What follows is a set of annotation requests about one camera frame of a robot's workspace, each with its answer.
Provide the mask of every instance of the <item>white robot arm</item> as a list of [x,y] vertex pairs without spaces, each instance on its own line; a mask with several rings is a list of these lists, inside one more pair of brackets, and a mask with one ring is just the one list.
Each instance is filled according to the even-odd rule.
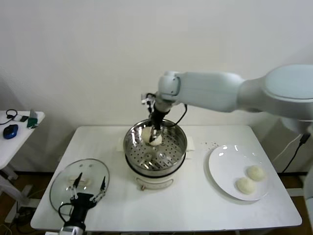
[[313,123],[313,66],[283,66],[253,80],[227,72],[166,72],[155,109],[166,114],[180,102],[219,112],[268,112],[281,116],[289,129],[306,133]]

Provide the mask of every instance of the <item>glass lid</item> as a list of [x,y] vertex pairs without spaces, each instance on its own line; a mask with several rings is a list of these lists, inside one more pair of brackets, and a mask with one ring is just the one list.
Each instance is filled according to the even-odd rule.
[[[97,159],[84,159],[73,162],[68,165],[54,179],[50,189],[50,202],[53,208],[57,211],[63,203],[70,203],[71,190],[70,186],[82,173],[78,183],[76,192],[89,193],[97,195],[100,191],[103,179],[105,178],[105,191],[109,185],[109,170],[107,166]],[[62,214],[69,215],[71,206],[63,206]]]

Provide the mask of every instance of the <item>steamed bun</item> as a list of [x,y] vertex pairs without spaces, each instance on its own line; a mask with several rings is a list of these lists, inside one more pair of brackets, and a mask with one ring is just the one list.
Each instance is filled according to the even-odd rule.
[[160,145],[162,143],[162,136],[161,135],[159,135],[152,142],[149,142],[150,136],[151,136],[151,126],[143,128],[142,132],[141,132],[141,137],[142,137],[143,141],[145,141],[145,143],[148,143],[152,146],[157,146],[157,145]]
[[244,194],[252,194],[255,191],[254,182],[247,178],[243,177],[236,181],[237,189]]
[[248,169],[247,169],[247,174],[248,176],[252,179],[252,180],[255,180],[255,181],[261,181],[265,178],[266,174],[265,172],[263,171],[263,169],[258,166],[258,165],[253,165],[253,166],[250,166]]

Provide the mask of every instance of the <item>stainless steel steamer basket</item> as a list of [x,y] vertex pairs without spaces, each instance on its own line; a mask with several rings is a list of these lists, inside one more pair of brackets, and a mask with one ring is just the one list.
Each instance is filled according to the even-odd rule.
[[124,152],[130,168],[149,178],[165,177],[175,172],[183,163],[187,149],[184,131],[174,123],[163,120],[162,144],[151,146],[141,137],[149,120],[135,124],[124,138]]

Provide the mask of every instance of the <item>computer mouse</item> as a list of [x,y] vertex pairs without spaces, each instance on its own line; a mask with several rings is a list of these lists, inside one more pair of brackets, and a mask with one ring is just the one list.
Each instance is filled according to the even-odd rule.
[[3,137],[7,140],[16,136],[19,126],[17,124],[9,125],[3,130]]

